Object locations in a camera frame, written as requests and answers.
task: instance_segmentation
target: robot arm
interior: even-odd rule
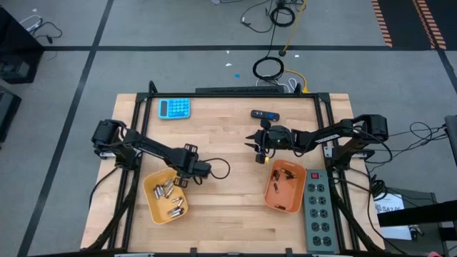
[[[92,143],[97,155],[112,152],[116,156],[116,167],[127,170],[135,169],[138,166],[136,157],[146,152],[176,169],[180,182],[192,177],[208,178],[211,172],[209,163],[199,161],[197,146],[186,144],[184,148],[170,148],[127,128],[122,121],[100,121],[92,136]]]
[[[246,145],[256,150],[258,163],[265,163],[268,158],[266,154],[271,148],[274,151],[292,150],[297,156],[302,156],[321,143],[350,137],[352,139],[348,143],[330,148],[326,153],[331,159],[332,168],[347,169],[354,154],[360,153],[370,143],[380,143],[388,139],[387,120],[381,115],[361,115],[354,119],[343,119],[337,124],[314,132],[295,129],[289,131],[284,126],[272,126],[267,120],[261,121],[261,127],[263,130],[246,137],[255,142]]]

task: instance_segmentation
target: black box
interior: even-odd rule
[[[6,133],[20,103],[21,99],[18,96],[0,91],[0,143],[5,141]]]
[[[34,81],[44,47],[0,6],[0,78],[10,84]]]

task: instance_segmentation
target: yellow cable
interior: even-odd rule
[[[288,39],[287,39],[287,44],[286,44],[286,46],[284,47],[283,52],[286,52],[286,50],[287,50],[287,48],[288,48],[288,45],[291,43],[293,34],[295,33],[295,29],[296,29],[296,27],[297,27],[298,22],[300,21],[301,14],[303,13],[303,10],[304,10],[305,7],[306,7],[306,2],[307,2],[307,1],[308,1],[308,0],[303,0],[303,4],[301,5],[300,12],[299,12],[298,15],[297,15],[297,19],[295,19],[295,21],[293,22],[291,35],[290,35],[290,36],[288,37]]]
[[[303,79],[303,90],[301,92],[309,93],[309,91],[308,91],[308,82],[306,81],[306,78],[305,78],[305,76],[303,76],[303,74],[299,73],[298,71],[292,71],[290,69],[284,69],[284,71],[290,72],[292,74],[299,75]]]

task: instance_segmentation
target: desk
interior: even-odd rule
[[[136,94],[119,94],[112,118],[130,124],[135,99]],[[331,94],[330,99],[336,122],[353,117],[347,94]],[[185,143],[196,145],[200,159],[226,159],[231,164],[231,174],[222,181],[210,177],[201,186],[189,181],[189,187],[185,189],[189,203],[187,214],[165,225],[156,225],[149,214],[142,182],[166,165],[161,159],[144,154],[128,251],[188,253],[191,247],[197,247],[199,253],[284,253],[285,248],[292,248],[294,253],[306,253],[303,210],[294,214],[275,211],[265,206],[263,193],[273,161],[286,159],[307,169],[324,169],[322,148],[317,147],[301,158],[296,158],[291,151],[277,151],[270,164],[261,165],[255,162],[253,149],[243,143],[247,142],[247,135],[260,129],[260,120],[250,117],[252,109],[280,113],[278,124],[290,129],[317,130],[313,99],[194,98],[191,99],[191,118],[175,121],[157,117],[158,102],[155,98],[152,101],[146,134],[149,138],[170,147],[184,147]],[[326,114],[323,116],[324,126],[327,126]],[[226,164],[222,162],[211,165],[216,175],[226,172]],[[352,160],[351,166],[365,171],[362,160]],[[113,159],[102,161],[98,179],[113,167]],[[120,176],[118,171],[106,179],[94,194],[81,247],[93,243],[113,216]],[[346,179],[368,187],[366,177],[356,172],[347,171]],[[384,248],[383,240],[368,222],[367,193],[350,185],[348,191],[354,216],[373,241]],[[373,199],[371,205],[371,219],[379,228]],[[348,226],[342,214],[341,220],[346,248],[350,249]],[[116,247],[121,245],[124,225],[125,220],[121,220]]]

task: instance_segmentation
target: power strip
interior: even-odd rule
[[[307,170],[303,194],[308,253],[335,253],[336,229],[325,170]]]

